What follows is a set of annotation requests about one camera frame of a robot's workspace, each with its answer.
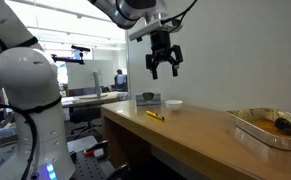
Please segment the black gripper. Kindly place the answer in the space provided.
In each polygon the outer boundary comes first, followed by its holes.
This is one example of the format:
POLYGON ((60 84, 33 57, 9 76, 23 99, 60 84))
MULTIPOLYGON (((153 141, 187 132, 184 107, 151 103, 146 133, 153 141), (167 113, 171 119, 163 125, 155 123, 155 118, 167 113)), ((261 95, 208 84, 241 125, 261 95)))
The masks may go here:
POLYGON ((158 79, 157 66, 168 61, 172 65, 173 77, 178 76, 179 64, 183 61, 179 45, 171 45, 168 31, 154 31, 150 34, 151 54, 146 55, 146 68, 152 70, 153 79, 158 79))

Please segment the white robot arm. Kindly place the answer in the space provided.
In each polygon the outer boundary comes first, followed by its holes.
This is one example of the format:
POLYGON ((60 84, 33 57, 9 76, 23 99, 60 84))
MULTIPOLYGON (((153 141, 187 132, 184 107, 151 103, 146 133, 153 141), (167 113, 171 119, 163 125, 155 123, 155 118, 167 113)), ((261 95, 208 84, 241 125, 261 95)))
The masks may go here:
MULTIPOLYGON (((179 30, 165 0, 88 0, 121 29, 143 18, 144 28, 129 36, 140 40, 179 30)), ((0 165, 0 180, 70 180, 75 165, 68 150, 57 66, 12 9, 0 0, 0 90, 15 113, 18 149, 0 165)))

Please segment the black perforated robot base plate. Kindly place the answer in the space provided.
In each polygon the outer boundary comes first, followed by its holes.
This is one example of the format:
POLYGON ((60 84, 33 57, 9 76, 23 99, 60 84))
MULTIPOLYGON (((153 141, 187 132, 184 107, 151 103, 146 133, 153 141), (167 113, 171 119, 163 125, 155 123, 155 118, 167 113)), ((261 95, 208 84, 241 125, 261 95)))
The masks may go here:
POLYGON ((92 156, 85 156, 83 151, 97 144, 93 136, 86 136, 67 143, 72 154, 75 172, 70 180, 106 180, 113 172, 114 167, 103 150, 96 150, 92 156))

